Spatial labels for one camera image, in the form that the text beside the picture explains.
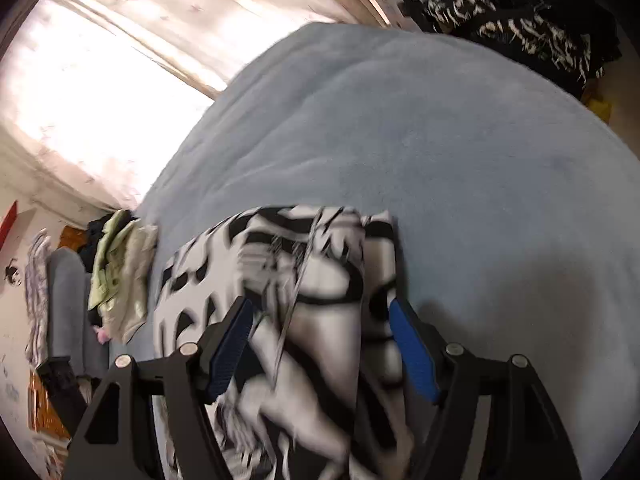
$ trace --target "beige garment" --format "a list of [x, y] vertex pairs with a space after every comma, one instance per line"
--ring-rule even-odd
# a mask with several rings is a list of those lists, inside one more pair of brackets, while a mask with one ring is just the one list
[[98, 308], [107, 335], [127, 343], [146, 321], [146, 276], [156, 250], [158, 228], [135, 220], [127, 237], [117, 293]]

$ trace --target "bed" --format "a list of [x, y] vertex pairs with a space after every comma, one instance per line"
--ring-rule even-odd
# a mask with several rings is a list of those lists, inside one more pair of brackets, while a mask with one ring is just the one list
[[[138, 215], [164, 263], [259, 205], [388, 209], [408, 298], [447, 340], [526, 354], [585, 480], [640, 418], [640, 164], [576, 99], [476, 44], [311, 24], [246, 67]], [[112, 358], [124, 351], [112, 348]]]

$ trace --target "gray garment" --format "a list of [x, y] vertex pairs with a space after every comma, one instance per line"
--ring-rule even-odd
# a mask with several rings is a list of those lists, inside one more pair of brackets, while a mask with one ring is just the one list
[[109, 346], [101, 345], [87, 319], [91, 275], [80, 256], [63, 247], [47, 264], [49, 279], [49, 355], [71, 356], [76, 376], [102, 378], [109, 366]]
[[477, 44], [304, 27], [236, 76], [138, 209], [159, 225], [150, 316], [183, 244], [296, 203], [393, 211], [414, 308], [478, 355], [529, 356], [600, 478], [640, 418], [640, 164], [605, 124]]

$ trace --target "curtain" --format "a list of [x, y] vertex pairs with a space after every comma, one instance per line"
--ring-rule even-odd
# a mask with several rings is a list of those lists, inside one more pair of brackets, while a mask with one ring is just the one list
[[135, 208], [234, 75], [311, 21], [385, 25], [373, 0], [40, 0], [0, 62], [0, 136], [88, 210]]

